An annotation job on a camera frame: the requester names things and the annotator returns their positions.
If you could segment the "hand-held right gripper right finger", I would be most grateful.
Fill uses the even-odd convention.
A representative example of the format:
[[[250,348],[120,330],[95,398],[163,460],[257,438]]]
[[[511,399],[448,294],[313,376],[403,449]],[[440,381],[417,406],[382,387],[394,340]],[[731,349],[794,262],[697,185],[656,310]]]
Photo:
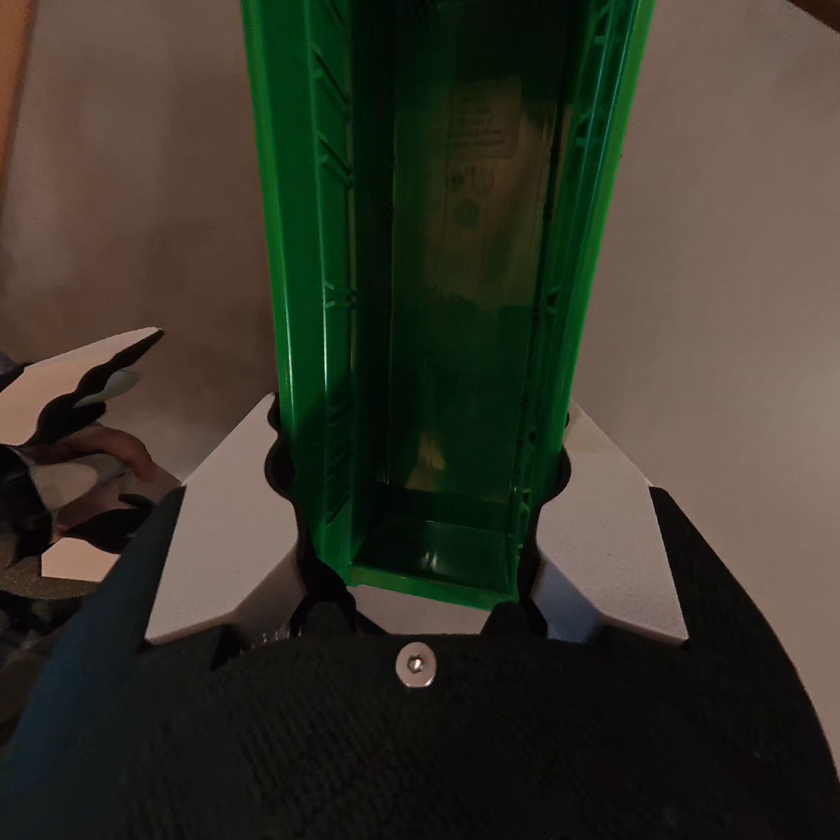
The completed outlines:
[[[576,404],[552,494],[528,515],[518,592],[532,634],[585,644],[615,627],[665,644],[688,629],[651,485]]]

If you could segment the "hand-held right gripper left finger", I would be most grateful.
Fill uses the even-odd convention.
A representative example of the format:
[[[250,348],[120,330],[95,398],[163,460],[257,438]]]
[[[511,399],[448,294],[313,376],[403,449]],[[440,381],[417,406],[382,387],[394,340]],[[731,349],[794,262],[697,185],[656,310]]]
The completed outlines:
[[[266,475],[280,443],[276,403],[266,395],[187,477],[149,643],[222,625],[249,647],[288,635],[306,591],[298,515]]]

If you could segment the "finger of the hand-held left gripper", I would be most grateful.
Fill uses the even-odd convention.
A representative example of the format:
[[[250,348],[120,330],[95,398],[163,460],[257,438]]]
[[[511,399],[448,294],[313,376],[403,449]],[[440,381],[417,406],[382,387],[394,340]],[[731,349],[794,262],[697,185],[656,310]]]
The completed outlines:
[[[133,366],[162,329],[121,332],[2,375],[1,444],[52,445],[101,419],[111,400],[133,389]]]
[[[41,575],[101,582],[156,507],[152,499],[133,493],[120,494],[118,502],[64,531],[41,555]]]

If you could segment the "green plastic bin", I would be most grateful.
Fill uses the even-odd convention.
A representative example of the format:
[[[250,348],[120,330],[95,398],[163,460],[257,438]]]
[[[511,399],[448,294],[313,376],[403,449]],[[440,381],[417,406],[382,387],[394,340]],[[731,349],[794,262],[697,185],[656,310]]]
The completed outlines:
[[[517,601],[655,3],[241,7],[304,544]]]

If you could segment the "person's left hand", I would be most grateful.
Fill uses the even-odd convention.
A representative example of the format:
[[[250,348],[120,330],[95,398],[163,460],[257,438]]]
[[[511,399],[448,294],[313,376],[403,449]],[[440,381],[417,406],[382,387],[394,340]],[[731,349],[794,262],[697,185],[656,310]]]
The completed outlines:
[[[41,465],[107,455],[128,467],[144,483],[155,481],[159,471],[148,449],[137,437],[120,429],[99,425],[85,427],[53,444],[29,445],[19,451]]]

